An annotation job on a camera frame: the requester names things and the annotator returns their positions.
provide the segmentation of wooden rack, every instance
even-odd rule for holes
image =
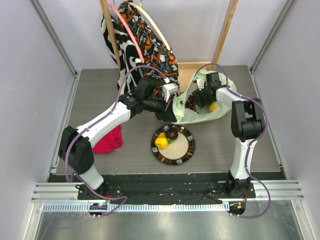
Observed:
[[[118,45],[116,42],[116,37],[114,33],[114,27],[112,25],[111,16],[108,8],[107,0],[99,0],[102,8],[103,16],[105,19],[105,25],[107,27],[108,32],[110,33],[110,40],[112,43],[113,52],[115,53],[115,58],[118,66],[120,66],[120,57],[118,52]],[[219,61],[221,51],[223,49],[229,27],[234,16],[236,7],[238,4],[238,0],[229,0],[229,5],[225,13],[224,21],[222,24],[222,28],[220,31],[220,35],[218,38],[218,42],[216,44],[213,58],[211,63],[217,63]],[[179,69],[179,77],[180,77],[180,91],[184,92],[189,84],[190,78],[192,74],[198,70],[202,65],[208,64],[210,61],[202,61],[202,62],[180,62],[178,64]],[[207,70],[216,70],[216,66],[208,66],[205,68]]]

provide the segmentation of light green bag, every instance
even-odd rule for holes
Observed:
[[[207,81],[206,74],[209,74],[209,73],[214,73],[214,71],[200,70],[197,73],[196,78],[203,79],[204,81]],[[218,106],[218,108],[212,112],[210,112],[209,106],[204,106],[203,108],[201,108],[200,106],[196,106],[197,112],[195,112],[191,109],[185,108],[186,101],[188,100],[188,97],[192,94],[192,91],[193,91],[190,88],[190,85],[193,82],[193,80],[195,80],[195,78],[194,78],[195,74],[196,73],[194,73],[192,75],[190,82],[189,82],[189,85],[187,87],[187,90],[173,100],[172,109],[173,109],[173,113],[175,115],[175,118],[177,120],[177,122],[174,122],[174,124],[183,125],[183,124],[202,123],[205,121],[210,121],[210,120],[221,118],[227,112],[230,111],[230,108],[228,108],[226,105],[224,105],[223,103],[218,102],[218,101],[215,103],[215,106]],[[226,76],[223,75],[222,73],[219,73],[219,78],[220,78],[222,85],[225,85],[226,84]],[[237,88],[236,88],[235,84],[233,83],[233,81],[228,79],[228,84],[233,91],[235,91],[235,92],[237,91]]]

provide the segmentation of yellow fruit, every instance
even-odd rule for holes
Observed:
[[[214,110],[216,110],[218,108],[218,105],[215,103],[216,102],[214,101],[213,103],[210,104],[210,106],[209,106],[210,112],[213,112]]]
[[[166,135],[165,135],[164,132],[162,132],[162,133],[159,134],[159,138],[165,138],[165,137],[166,137]]]
[[[159,148],[159,149],[165,149],[168,146],[168,140],[165,137],[158,137],[155,141],[154,144]]]

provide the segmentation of round plate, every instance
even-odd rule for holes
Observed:
[[[160,133],[164,133],[169,129],[178,131],[178,138],[168,144],[165,149],[158,149],[155,141]],[[188,161],[195,152],[196,142],[194,136],[184,126],[180,125],[165,125],[160,127],[152,136],[151,150],[153,155],[164,164],[179,165]]]

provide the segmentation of red towel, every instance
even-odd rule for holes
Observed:
[[[94,154],[107,154],[111,153],[114,149],[122,146],[121,127],[116,126],[107,135],[101,138],[93,147]]]

